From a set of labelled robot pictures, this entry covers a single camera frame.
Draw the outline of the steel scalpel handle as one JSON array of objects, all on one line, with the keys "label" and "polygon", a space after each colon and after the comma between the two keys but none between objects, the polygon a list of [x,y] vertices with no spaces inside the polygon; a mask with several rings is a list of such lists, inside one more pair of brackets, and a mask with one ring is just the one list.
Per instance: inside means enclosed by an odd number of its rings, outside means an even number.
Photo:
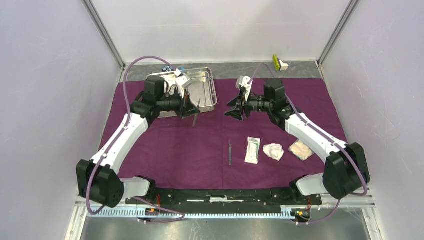
[{"label": "steel scalpel handle", "polygon": [[192,122],[192,127],[195,127],[195,126],[196,126],[198,116],[199,116],[199,114],[200,114],[200,112],[201,112],[201,110],[200,110],[200,104],[201,104],[201,101],[202,101],[202,99],[200,98],[200,99],[198,100],[198,103],[197,103],[197,106],[196,106],[196,107],[197,107],[198,112],[194,115],[193,122]]},{"label": "steel scalpel handle", "polygon": [[229,140],[228,144],[228,165],[232,166],[232,141]]}]

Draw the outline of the metal instrument tray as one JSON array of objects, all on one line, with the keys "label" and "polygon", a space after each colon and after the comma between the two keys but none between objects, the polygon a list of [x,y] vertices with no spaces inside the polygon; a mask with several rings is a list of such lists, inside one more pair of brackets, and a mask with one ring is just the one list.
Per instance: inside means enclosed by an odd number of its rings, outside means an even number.
[{"label": "metal instrument tray", "polygon": [[[191,84],[188,86],[188,91],[190,93],[190,98],[193,104],[198,105],[200,113],[211,112],[215,109],[218,98],[216,94],[215,82],[213,74],[210,68],[200,67],[192,69],[183,69],[181,70],[182,74],[191,80]],[[158,72],[147,75],[146,78],[150,76],[159,76],[164,78],[165,81],[169,83],[169,87],[176,83],[177,76],[173,71],[169,72]],[[175,112],[160,112],[158,118],[171,118],[177,117]]]}]

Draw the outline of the white sterile packet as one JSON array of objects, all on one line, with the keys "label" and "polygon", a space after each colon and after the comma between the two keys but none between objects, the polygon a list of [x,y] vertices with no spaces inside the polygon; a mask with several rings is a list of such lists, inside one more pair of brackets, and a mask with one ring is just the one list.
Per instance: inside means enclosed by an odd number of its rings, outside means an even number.
[{"label": "white sterile packet", "polygon": [[246,155],[244,158],[245,163],[257,165],[259,162],[259,151],[261,140],[259,138],[248,137]]}]

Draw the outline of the white gauze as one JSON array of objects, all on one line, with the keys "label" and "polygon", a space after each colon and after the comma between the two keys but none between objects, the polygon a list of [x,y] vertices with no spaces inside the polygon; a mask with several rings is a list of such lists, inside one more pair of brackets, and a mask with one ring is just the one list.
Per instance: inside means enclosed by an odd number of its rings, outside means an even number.
[{"label": "white gauze", "polygon": [[283,146],[278,143],[266,144],[263,146],[263,152],[271,159],[280,161],[284,155]]}]

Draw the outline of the beige gauze roll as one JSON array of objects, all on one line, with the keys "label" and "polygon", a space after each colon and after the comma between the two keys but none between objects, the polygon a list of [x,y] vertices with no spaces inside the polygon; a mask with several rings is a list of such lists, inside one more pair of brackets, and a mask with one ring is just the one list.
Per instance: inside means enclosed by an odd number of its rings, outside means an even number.
[{"label": "beige gauze roll", "polygon": [[289,151],[301,161],[306,161],[315,154],[310,147],[299,139],[289,147]]}]

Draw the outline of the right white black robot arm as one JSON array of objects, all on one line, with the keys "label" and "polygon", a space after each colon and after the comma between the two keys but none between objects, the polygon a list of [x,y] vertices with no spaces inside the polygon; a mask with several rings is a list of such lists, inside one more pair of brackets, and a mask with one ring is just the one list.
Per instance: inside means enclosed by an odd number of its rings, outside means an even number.
[{"label": "right white black robot arm", "polygon": [[324,163],[323,173],[305,175],[294,181],[289,189],[289,199],[302,204],[310,195],[330,194],[341,200],[348,195],[368,193],[371,180],[364,148],[357,142],[346,143],[337,139],[313,123],[287,96],[283,81],[277,78],[265,80],[263,95],[251,92],[253,79],[241,76],[236,82],[239,95],[231,100],[225,116],[239,121],[251,112],[267,113],[270,121],[281,130],[296,137],[311,149]]}]

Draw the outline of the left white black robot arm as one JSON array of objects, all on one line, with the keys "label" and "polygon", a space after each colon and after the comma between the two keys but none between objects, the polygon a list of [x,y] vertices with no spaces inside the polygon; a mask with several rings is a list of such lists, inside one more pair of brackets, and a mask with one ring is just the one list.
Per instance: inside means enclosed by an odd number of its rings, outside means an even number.
[{"label": "left white black robot arm", "polygon": [[119,178],[118,174],[128,153],[137,140],[149,129],[162,112],[175,112],[183,119],[200,113],[188,90],[192,80],[185,75],[173,82],[153,75],[144,81],[143,91],[133,103],[127,104],[127,113],[107,143],[89,160],[76,165],[79,195],[85,198],[90,214],[91,202],[114,208],[121,200],[139,197],[145,204],[157,198],[154,181],[144,177]]}]

